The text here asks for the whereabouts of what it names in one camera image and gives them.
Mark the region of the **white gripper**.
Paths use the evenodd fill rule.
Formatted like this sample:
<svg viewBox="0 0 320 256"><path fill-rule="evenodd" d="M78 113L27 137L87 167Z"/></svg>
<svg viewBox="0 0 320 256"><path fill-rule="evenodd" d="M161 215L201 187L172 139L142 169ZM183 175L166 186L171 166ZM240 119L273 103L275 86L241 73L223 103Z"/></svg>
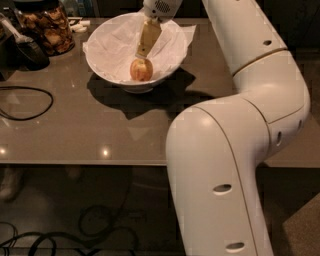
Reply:
<svg viewBox="0 0 320 256"><path fill-rule="evenodd" d="M162 33L160 21L171 20L183 0L144 0L143 10L148 18L143 22L136 56L147 58Z"/></svg>

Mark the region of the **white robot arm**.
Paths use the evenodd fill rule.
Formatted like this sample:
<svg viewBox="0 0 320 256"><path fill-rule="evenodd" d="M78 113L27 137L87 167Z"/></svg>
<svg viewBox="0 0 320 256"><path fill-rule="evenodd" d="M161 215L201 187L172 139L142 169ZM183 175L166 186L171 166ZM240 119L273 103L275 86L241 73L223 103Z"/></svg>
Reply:
<svg viewBox="0 0 320 256"><path fill-rule="evenodd" d="M167 134L167 172L185 253L273 256L256 168L303 128L309 91L255 0L202 2L235 93L185 109Z"/></svg>

